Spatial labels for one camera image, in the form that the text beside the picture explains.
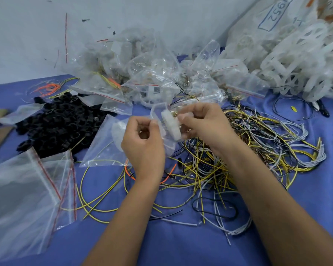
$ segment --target person's right hand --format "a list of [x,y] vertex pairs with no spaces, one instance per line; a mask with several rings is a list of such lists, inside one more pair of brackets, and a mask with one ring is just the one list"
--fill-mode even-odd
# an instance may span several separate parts
[[[192,112],[195,118],[183,116],[187,112]],[[221,153],[227,150],[228,145],[240,140],[218,104],[188,105],[179,112],[178,119],[184,126],[182,131],[189,130],[182,134],[184,140],[199,137],[216,156],[222,156]]]

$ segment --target person's left hand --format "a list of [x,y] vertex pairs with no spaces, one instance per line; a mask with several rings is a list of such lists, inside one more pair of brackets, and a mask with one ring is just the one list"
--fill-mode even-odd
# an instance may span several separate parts
[[156,120],[130,117],[121,147],[136,172],[136,180],[147,178],[160,182],[164,172],[165,151]]

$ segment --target forearm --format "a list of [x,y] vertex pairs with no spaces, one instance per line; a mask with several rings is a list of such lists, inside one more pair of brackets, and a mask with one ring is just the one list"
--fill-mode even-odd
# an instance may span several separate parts
[[136,182],[83,265],[135,265],[159,182]]
[[223,159],[274,265],[333,265],[333,238],[298,205],[241,140]]

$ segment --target table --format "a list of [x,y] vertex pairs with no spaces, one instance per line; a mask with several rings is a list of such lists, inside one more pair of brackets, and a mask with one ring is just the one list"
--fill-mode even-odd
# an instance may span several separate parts
[[[62,81],[68,77],[66,75],[49,79]],[[19,105],[24,104],[21,98],[25,97],[26,90],[44,80],[48,79],[0,85],[0,108],[16,110]],[[250,98],[244,104],[256,108],[258,112],[273,115],[272,105],[275,99],[276,96],[269,93],[264,100]],[[327,160],[314,171],[299,174],[289,192],[333,236],[333,100],[325,98],[323,102],[331,114],[330,118],[318,115],[303,122],[310,133],[308,142],[316,144],[318,137],[323,139]],[[295,106],[298,112],[293,112],[291,106]],[[291,120],[308,116],[310,113],[299,101],[283,100],[278,102],[277,108],[282,115]],[[135,106],[133,114],[148,115],[149,111]],[[25,135],[12,132],[0,147],[0,163],[17,155],[16,147],[25,138]],[[80,152],[77,155],[78,160],[82,160],[84,154],[85,151]],[[115,182],[120,171],[120,167],[113,166],[90,168],[83,186],[84,196],[93,199],[100,195]],[[83,173],[84,169],[77,167],[78,183]],[[123,186],[115,188],[101,202],[100,209],[118,207],[125,194]],[[176,206],[184,202],[188,196],[190,196],[188,190],[166,190],[158,194],[157,202]],[[232,224],[227,223],[230,228],[238,227],[248,218],[246,207],[238,195],[234,200],[239,204],[240,217]],[[201,221],[200,215],[191,209],[190,203],[183,209],[171,219],[188,223]],[[113,214],[98,215],[104,220],[110,220],[112,216]],[[91,218],[77,221],[57,231],[44,254],[2,262],[0,265],[80,265],[105,228],[105,224],[97,223]],[[187,227],[160,220],[150,221],[138,265],[269,265],[270,262],[254,225],[244,234],[230,237],[230,241],[231,246],[220,230],[207,223],[198,227]]]

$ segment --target wire bundle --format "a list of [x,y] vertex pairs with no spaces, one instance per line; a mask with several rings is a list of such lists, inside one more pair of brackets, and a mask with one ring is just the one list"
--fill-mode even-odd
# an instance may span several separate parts
[[[305,141],[308,131],[303,124],[261,116],[255,110],[242,106],[240,103],[238,106],[223,108],[223,111],[238,136],[260,157],[286,190],[293,184],[298,173],[309,172],[326,159],[321,138],[318,139],[316,146]],[[166,189],[191,190],[191,196],[174,207],[155,203],[154,210],[163,214],[162,210],[178,210],[191,201],[193,210],[201,215],[202,222],[206,223],[207,221],[222,230],[227,239],[229,235],[239,235],[246,231],[251,225],[250,217],[245,224],[234,230],[227,229],[226,226],[227,222],[237,219],[239,215],[238,206],[231,200],[224,198],[226,194],[238,193],[226,164],[198,138],[192,138],[179,143],[179,145],[180,148],[175,151],[173,156],[169,157],[176,163],[170,172],[165,172],[166,176],[160,183],[159,192]],[[134,173],[132,173],[133,168],[124,167],[116,182],[90,202],[85,200],[82,190],[88,169],[83,175],[80,187],[77,187],[81,203],[81,207],[78,209],[85,210],[85,217],[90,216],[98,222],[109,223],[97,219],[93,213],[107,213],[117,210],[117,208],[100,210],[97,209],[97,206],[120,181],[123,181],[124,189],[128,193],[128,183],[131,178],[135,179]],[[212,202],[213,209],[206,209],[206,202]],[[150,220],[161,219],[187,226],[201,225],[202,222],[191,224],[167,219],[167,217],[181,211],[182,209],[162,217],[151,215]],[[215,217],[216,222],[211,220],[211,216]]]

